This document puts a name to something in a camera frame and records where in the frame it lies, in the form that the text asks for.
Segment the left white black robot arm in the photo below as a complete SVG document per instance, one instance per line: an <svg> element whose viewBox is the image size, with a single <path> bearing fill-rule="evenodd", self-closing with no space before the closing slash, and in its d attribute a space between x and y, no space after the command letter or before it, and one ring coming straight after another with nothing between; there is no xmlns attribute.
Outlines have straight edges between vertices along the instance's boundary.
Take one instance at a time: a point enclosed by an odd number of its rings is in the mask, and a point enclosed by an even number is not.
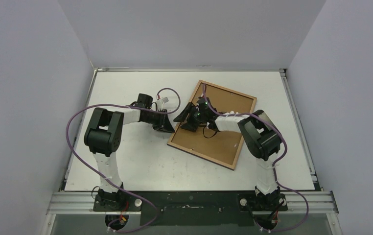
<svg viewBox="0 0 373 235"><path fill-rule="evenodd" d="M126 204L123 182L118 174L116 152L121 143L123 126L135 122L152 125L158 132L174 133L166 109L151 111L153 98L139 94L130 108L109 111L96 107L84 135L84 144L93 154L100 175L98 201L113 211L122 209Z"/></svg>

